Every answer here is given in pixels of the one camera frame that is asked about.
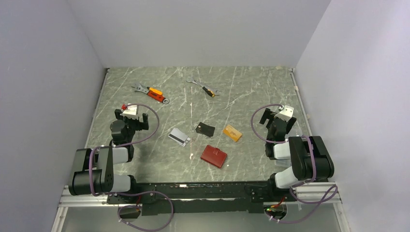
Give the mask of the silver VIP card stack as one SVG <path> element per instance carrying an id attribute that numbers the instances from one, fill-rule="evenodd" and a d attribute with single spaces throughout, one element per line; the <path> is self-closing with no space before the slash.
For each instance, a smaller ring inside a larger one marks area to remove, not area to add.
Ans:
<path id="1" fill-rule="evenodd" d="M 178 128 L 173 128 L 168 137 L 177 142 L 182 147 L 185 147 L 191 140 L 188 135 L 180 131 Z"/>

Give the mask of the red leather card holder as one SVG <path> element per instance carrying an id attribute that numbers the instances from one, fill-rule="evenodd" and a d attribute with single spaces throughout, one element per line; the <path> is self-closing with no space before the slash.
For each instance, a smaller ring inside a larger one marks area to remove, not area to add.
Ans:
<path id="1" fill-rule="evenodd" d="M 218 168 L 221 168 L 227 158 L 227 154 L 219 148 L 207 145 L 200 158 Z"/>

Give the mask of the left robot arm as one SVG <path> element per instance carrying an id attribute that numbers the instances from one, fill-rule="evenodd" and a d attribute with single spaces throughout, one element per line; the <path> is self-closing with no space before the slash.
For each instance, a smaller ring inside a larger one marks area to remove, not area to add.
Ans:
<path id="1" fill-rule="evenodd" d="M 139 189 L 131 184 L 132 177 L 114 174 L 114 165 L 132 161 L 134 148 L 131 144 L 136 131 L 148 130 L 148 115 L 138 115 L 138 106 L 115 110 L 116 120 L 110 124 L 112 141 L 97 149 L 82 148 L 75 152 L 70 181 L 71 195 L 87 195 L 120 192 L 127 203 L 138 199 Z"/>

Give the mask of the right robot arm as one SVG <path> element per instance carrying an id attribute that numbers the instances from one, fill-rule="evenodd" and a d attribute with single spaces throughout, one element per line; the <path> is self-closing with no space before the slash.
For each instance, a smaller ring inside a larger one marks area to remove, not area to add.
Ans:
<path id="1" fill-rule="evenodd" d="M 335 167 L 330 154 L 320 136 L 287 136 L 296 122 L 294 109 L 280 106 L 272 111 L 266 108 L 260 124 L 267 124 L 265 154 L 270 160 L 289 161 L 284 171 L 269 177 L 270 185 L 266 194 L 273 201 L 279 200 L 289 189 L 297 184 L 327 179 L 334 175 Z"/>

